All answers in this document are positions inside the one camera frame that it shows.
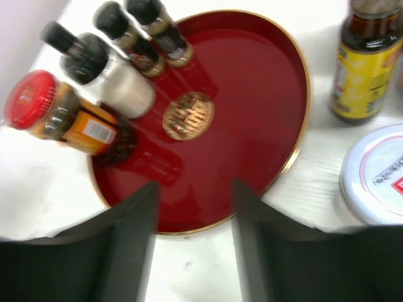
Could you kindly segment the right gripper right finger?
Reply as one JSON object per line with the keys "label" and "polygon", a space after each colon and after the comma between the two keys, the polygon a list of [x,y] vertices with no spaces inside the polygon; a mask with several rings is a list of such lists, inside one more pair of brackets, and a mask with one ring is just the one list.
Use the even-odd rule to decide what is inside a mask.
{"label": "right gripper right finger", "polygon": [[234,179],[233,238],[244,301],[401,301],[402,227],[326,233]]}

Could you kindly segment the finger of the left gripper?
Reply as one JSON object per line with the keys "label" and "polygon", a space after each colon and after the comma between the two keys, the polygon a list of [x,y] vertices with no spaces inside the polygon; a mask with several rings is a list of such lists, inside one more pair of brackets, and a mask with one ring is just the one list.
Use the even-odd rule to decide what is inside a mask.
{"label": "finger of the left gripper", "polygon": [[82,42],[56,21],[50,21],[41,31],[40,38],[60,53],[78,57],[82,53]]}

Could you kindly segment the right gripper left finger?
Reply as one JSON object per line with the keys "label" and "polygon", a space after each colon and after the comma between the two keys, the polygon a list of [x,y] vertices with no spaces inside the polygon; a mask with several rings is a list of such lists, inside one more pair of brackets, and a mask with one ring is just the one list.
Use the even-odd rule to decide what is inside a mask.
{"label": "right gripper left finger", "polygon": [[1,241],[2,301],[140,301],[157,230],[157,184],[53,237]]}

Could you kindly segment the black cap spice bottle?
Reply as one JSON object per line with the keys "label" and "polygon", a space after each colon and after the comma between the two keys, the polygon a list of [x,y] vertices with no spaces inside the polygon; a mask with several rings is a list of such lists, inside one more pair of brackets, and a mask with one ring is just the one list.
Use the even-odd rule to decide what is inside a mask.
{"label": "black cap spice bottle", "polygon": [[144,76],[157,77],[164,72],[165,61],[146,40],[115,1],[102,4],[94,14],[94,26],[103,32],[130,63]]}
{"label": "black cap spice bottle", "polygon": [[193,46],[180,32],[159,0],[125,1],[125,9],[150,35],[173,67],[184,67],[193,58]]}

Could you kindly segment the red lid jar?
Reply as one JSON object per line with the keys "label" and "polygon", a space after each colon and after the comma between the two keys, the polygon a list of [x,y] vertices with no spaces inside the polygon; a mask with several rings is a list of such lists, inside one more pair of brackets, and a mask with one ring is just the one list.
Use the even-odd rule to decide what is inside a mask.
{"label": "red lid jar", "polygon": [[5,105],[8,126],[64,143],[106,164],[127,160],[137,137],[130,123],[83,98],[46,70],[27,73]]}

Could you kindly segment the white shaker black cap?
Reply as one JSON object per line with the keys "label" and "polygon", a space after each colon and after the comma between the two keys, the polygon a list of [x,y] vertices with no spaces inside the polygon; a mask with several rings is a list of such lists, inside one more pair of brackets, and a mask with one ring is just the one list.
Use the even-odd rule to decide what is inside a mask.
{"label": "white shaker black cap", "polygon": [[62,55],[63,73],[128,119],[147,114],[156,101],[156,90],[133,65],[103,39],[82,33],[78,39],[90,49],[89,60]]}

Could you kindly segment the white lid sauce jar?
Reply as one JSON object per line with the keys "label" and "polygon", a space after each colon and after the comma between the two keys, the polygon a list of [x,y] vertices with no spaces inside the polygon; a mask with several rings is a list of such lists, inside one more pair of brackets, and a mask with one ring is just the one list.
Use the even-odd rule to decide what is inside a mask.
{"label": "white lid sauce jar", "polygon": [[374,130],[351,146],[335,208],[354,225],[402,224],[402,125]]}

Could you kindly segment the yellow label brown bottle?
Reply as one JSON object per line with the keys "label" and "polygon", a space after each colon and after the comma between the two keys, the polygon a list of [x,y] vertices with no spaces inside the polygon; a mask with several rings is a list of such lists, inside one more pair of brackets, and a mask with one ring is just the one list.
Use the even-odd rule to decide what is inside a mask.
{"label": "yellow label brown bottle", "polygon": [[402,51],[402,1],[350,1],[340,30],[330,107],[364,123],[381,110]]}

